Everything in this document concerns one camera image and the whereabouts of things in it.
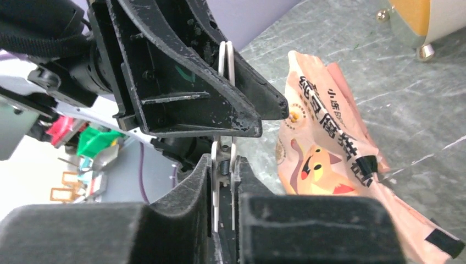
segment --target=green mark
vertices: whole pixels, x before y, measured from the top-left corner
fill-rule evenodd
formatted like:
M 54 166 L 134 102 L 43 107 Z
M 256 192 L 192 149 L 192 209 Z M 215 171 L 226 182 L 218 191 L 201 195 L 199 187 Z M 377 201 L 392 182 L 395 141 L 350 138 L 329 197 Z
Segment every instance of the green mark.
M 196 81 L 196 75 L 191 73 L 191 76 L 187 75 L 180 67 L 175 66 L 176 71 L 183 77 L 183 79 L 193 83 Z

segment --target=pink plastic bag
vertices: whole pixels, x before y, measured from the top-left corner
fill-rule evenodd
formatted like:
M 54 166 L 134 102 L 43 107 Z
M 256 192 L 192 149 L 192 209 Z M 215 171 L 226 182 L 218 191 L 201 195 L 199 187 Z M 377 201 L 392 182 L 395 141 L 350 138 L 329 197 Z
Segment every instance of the pink plastic bag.
M 405 254 L 419 263 L 445 263 L 464 243 L 428 220 L 379 183 L 389 170 L 369 136 L 336 63 L 289 53 L 285 87 L 290 117 L 279 130 L 279 177 L 289 194 L 360 195 L 389 211 Z

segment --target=blue gray surface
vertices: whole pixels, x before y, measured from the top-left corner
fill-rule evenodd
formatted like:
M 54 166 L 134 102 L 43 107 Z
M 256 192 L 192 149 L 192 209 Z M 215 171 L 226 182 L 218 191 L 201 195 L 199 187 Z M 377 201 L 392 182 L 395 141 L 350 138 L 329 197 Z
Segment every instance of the blue gray surface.
M 377 1 L 303 1 L 263 32 L 242 55 L 281 92 L 287 53 L 297 50 L 338 62 L 369 131 L 388 159 L 396 194 L 466 240 L 466 30 L 432 45 L 437 57 L 415 60 Z M 258 178 L 276 193 L 274 147 L 279 122 L 264 122 L 260 139 L 240 139 Z M 466 253 L 451 263 L 465 263 Z

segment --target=cartoon fox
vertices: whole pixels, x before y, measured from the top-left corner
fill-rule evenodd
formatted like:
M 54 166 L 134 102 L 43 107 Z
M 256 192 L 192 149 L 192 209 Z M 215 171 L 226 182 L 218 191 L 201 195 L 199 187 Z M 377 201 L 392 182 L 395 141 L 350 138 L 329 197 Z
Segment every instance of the cartoon fox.
M 296 194 L 357 194 L 350 180 L 331 168 L 332 164 L 341 161 L 340 158 L 318 145 L 312 146 L 304 157 L 296 139 L 291 140 L 291 147 L 299 155 L 298 164 L 290 179 L 291 188 Z

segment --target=black stripe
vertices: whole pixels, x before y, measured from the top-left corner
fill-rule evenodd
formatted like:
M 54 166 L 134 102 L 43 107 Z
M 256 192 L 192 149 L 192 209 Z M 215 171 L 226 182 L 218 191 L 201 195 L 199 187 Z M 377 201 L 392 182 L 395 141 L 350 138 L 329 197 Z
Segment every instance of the black stripe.
M 435 229 L 425 240 L 449 254 L 453 259 L 456 259 L 464 249 L 464 242 L 453 239 L 439 229 Z

